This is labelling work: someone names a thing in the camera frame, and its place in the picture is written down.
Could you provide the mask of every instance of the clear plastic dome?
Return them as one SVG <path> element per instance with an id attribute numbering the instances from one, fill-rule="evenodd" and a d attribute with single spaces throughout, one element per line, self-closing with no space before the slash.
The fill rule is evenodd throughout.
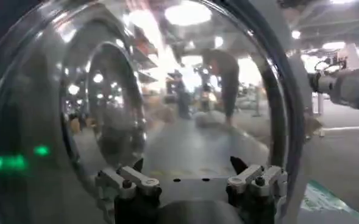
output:
<path id="1" fill-rule="evenodd" d="M 178 182 L 283 167 L 285 90 L 260 37 L 206 1 L 37 6 L 0 45 L 0 220 L 103 223 L 107 167 L 158 179 L 163 204 L 218 197 Z"/>

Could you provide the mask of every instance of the robotic arm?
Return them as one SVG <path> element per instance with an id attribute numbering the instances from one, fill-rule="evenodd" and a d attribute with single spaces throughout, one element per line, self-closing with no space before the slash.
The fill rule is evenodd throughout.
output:
<path id="1" fill-rule="evenodd" d="M 333 103 L 359 110 L 359 69 L 321 71 L 310 74 L 309 81 L 314 92 L 326 93 Z"/>

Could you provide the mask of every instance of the gray floor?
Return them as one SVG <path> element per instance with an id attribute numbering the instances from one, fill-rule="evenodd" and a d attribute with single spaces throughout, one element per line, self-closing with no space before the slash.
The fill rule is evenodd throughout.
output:
<path id="1" fill-rule="evenodd" d="M 359 126 L 359 111 L 326 100 L 325 127 Z M 359 131 L 326 132 L 314 137 L 312 179 L 359 212 Z"/>

